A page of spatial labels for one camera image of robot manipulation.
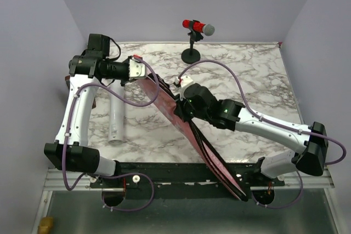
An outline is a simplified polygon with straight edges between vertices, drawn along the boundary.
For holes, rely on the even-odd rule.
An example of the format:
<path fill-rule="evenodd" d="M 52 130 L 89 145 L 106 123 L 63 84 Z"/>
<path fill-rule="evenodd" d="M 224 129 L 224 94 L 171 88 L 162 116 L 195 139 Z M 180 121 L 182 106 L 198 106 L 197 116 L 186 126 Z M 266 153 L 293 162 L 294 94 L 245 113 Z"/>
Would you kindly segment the pink racket bag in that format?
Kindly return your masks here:
<path fill-rule="evenodd" d="M 202 134 L 193 119 L 190 122 L 183 122 L 174 114 L 176 95 L 170 90 L 169 84 L 159 76 L 154 77 L 151 74 L 146 79 L 139 80 L 138 84 L 149 99 L 155 100 L 154 105 L 158 110 L 191 142 L 206 166 L 229 192 L 237 199 L 247 202 L 249 191 L 236 176 L 235 170 L 229 168 L 225 160 Z M 242 103 L 234 100 L 217 100 L 208 88 L 199 84 L 185 87 L 179 95 L 181 100 L 195 95 L 196 98 L 191 101 L 191 105 L 196 111 L 196 118 L 208 121 L 209 124 L 220 129 L 234 131 L 236 122 L 240 120 L 240 110 L 244 107 Z"/>

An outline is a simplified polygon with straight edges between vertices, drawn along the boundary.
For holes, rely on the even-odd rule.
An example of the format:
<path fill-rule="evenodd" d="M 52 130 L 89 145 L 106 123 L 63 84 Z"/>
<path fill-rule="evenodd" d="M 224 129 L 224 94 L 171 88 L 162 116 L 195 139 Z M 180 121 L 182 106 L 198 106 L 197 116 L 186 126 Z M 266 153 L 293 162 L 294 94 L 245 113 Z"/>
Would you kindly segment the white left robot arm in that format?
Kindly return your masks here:
<path fill-rule="evenodd" d="M 103 79 L 123 84 L 146 78 L 148 71 L 140 59 L 129 56 L 125 61 L 109 59 L 111 38 L 91 34 L 87 49 L 69 62 L 69 98 L 64 118 L 53 143 L 44 154 L 58 170 L 102 175 L 109 187 L 121 183 L 120 165 L 102 157 L 88 146 L 88 123 L 93 102 Z"/>

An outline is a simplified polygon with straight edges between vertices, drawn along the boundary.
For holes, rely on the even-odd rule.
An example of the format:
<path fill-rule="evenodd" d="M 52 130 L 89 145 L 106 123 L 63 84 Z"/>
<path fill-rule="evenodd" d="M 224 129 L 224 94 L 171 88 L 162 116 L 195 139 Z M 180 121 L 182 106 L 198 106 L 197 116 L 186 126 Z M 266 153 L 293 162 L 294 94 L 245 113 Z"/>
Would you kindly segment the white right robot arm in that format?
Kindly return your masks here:
<path fill-rule="evenodd" d="M 267 122 L 262 114 L 251 114 L 244 104 L 232 99 L 218 100 L 208 88 L 194 82 L 180 85 L 174 113 L 184 122 L 198 118 L 218 129 L 251 133 L 287 147 L 289 150 L 284 153 L 258 161 L 259 168 L 252 172 L 257 185 L 266 185 L 272 178 L 295 171 L 312 176 L 324 172 L 328 143 L 321 123 L 308 126 L 276 118 Z"/>

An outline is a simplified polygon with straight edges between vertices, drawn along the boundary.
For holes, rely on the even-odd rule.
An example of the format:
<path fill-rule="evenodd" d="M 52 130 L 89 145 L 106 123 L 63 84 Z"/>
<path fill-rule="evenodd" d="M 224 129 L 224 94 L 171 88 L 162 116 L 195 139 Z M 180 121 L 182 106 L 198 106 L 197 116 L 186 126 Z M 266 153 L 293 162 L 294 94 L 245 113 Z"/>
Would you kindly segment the white shuttlecock tube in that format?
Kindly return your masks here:
<path fill-rule="evenodd" d="M 108 142 L 120 145 L 124 140 L 124 101 L 110 93 Z"/>

